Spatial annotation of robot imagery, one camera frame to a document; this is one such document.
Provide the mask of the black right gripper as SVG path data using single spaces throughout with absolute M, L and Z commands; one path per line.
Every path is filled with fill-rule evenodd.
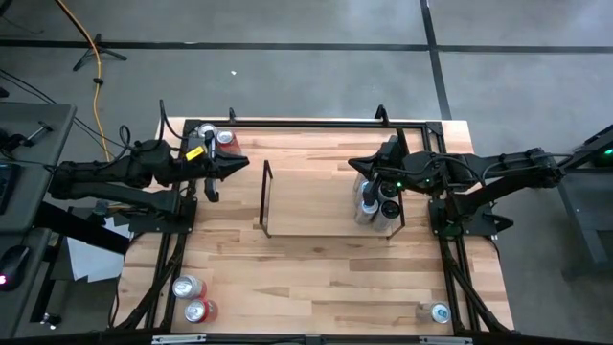
M 361 200 L 371 204 L 377 200 L 379 180 L 375 171 L 382 165 L 382 180 L 402 188 L 417 188 L 421 184 L 421 152 L 407 154 L 407 141 L 402 127 L 396 134 L 381 144 L 378 151 L 367 157 L 354 157 L 348 160 L 351 168 L 369 179 L 360 198 L 353 198 L 356 205 Z

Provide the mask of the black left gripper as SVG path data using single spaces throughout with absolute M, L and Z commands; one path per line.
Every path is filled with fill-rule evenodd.
M 246 156 L 224 152 L 216 144 L 215 139 L 205 140 L 210 144 L 209 153 L 216 168 L 213 174 L 205 178 L 205 196 L 210 202 L 219 202 L 219 192 L 216 182 L 224 180 L 229 175 L 246 167 L 249 159 Z M 188 148 L 179 160 L 179 180 L 181 182 L 203 178 L 206 173 L 207 149 L 203 145 Z

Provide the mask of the red beverage can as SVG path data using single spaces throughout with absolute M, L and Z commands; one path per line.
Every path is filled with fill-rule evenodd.
M 220 130 L 216 135 L 216 144 L 224 152 L 241 155 L 238 138 L 232 130 Z
M 184 309 L 185 318 L 191 323 L 213 322 L 217 314 L 216 302 L 206 298 L 194 299 Z

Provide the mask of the pink red can silver lid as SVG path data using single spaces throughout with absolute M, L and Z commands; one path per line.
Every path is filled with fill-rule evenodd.
M 203 298 L 207 293 L 207 285 L 192 275 L 182 275 L 173 282 L 172 292 L 179 299 Z

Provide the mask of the white paper sheets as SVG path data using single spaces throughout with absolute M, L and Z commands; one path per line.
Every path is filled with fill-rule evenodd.
M 73 278 L 87 283 L 117 278 L 123 271 L 125 254 L 69 238 L 67 240 Z

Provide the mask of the black tripod stand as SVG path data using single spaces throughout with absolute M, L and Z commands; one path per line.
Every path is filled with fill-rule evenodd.
M 101 34 L 96 34 L 93 42 L 95 44 L 95 47 L 97 49 L 98 54 L 101 56 L 102 54 L 107 54 L 110 55 L 114 58 L 117 58 L 119 60 L 122 61 L 126 61 L 127 57 L 116 53 L 110 49 L 108 49 L 107 47 L 105 47 L 104 45 L 102 45 L 102 35 Z M 95 58 L 96 54 L 94 52 L 94 49 L 89 47 L 85 53 L 81 56 L 81 58 L 78 60 L 78 62 L 74 65 L 73 67 L 73 71 L 77 72 L 90 58 Z

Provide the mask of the grey side desk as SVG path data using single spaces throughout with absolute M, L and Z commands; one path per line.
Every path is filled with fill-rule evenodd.
M 44 167 L 57 163 L 76 111 L 71 104 L 0 103 L 0 128 L 9 133 L 29 136 L 41 123 L 53 129 L 38 134 L 31 147 L 12 152 L 23 167 L 7 210 L 0 215 L 0 256 L 18 244 L 29 247 L 30 255 L 21 284 L 12 291 L 0 291 L 0 339 L 14 336 L 50 239 L 50 231 L 32 225 L 51 178 Z

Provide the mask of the black desk clamp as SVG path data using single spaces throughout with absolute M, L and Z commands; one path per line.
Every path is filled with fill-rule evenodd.
M 11 153 L 20 146 L 32 147 L 34 145 L 34 138 L 42 133 L 54 131 L 51 126 L 42 121 L 39 121 L 38 124 L 40 125 L 40 128 L 29 136 L 25 136 L 20 133 L 8 134 L 6 130 L 0 128 L 0 152 Z

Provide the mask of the black metal cart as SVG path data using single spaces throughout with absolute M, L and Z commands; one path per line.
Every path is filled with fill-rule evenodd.
M 563 209 L 531 228 L 532 247 L 565 250 L 567 281 L 613 275 L 613 124 L 562 152 L 556 190 Z

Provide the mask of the black keyboard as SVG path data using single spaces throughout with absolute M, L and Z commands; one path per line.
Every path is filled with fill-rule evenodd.
M 16 186 L 20 167 L 14 164 L 0 164 L 0 215 L 4 215 Z

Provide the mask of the black computer mouse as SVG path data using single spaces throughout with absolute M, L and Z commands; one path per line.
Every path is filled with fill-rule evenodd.
M 30 252 L 28 246 L 20 244 L 10 247 L 0 257 L 0 291 L 15 290 L 22 283 Z

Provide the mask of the black aluminium rig frame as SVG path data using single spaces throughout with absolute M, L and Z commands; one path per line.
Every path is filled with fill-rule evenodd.
M 219 202 L 202 184 L 193 187 L 197 213 L 180 268 L 206 283 L 217 319 L 188 322 L 184 302 L 163 287 L 145 325 L 177 333 L 449 335 L 451 324 L 416 318 L 417 304 L 443 301 L 464 327 L 484 328 L 443 269 L 425 195 L 403 195 L 406 225 L 389 240 L 267 238 L 259 228 L 265 161 L 274 170 L 353 171 L 348 160 L 374 153 L 397 121 L 256 118 L 232 128 L 250 163 L 220 183 Z

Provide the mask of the clear tray with dark frame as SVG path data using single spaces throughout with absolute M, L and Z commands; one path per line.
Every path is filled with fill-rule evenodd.
M 355 221 L 355 171 L 272 168 L 263 163 L 259 228 L 273 237 L 391 239 L 406 225 L 400 214 L 385 226 Z

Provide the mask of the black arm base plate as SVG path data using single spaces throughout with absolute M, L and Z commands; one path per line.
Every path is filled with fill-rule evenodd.
M 197 199 L 184 197 L 179 204 L 177 214 L 166 215 L 160 212 L 129 217 L 128 230 L 133 233 L 191 233 L 197 211 Z
M 453 221 L 448 217 L 443 199 L 432 199 L 428 203 L 429 222 L 436 236 L 456 238 L 461 236 L 493 236 L 498 233 L 489 205 L 480 206 L 474 215 L 466 220 Z

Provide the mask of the silver metal bracket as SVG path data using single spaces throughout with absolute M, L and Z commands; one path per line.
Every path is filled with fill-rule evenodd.
M 207 342 L 207 335 L 204 333 L 195 334 L 163 334 L 155 335 L 151 340 L 151 345 L 191 345 Z
M 473 345 L 469 337 L 456 336 L 421 336 L 420 345 Z

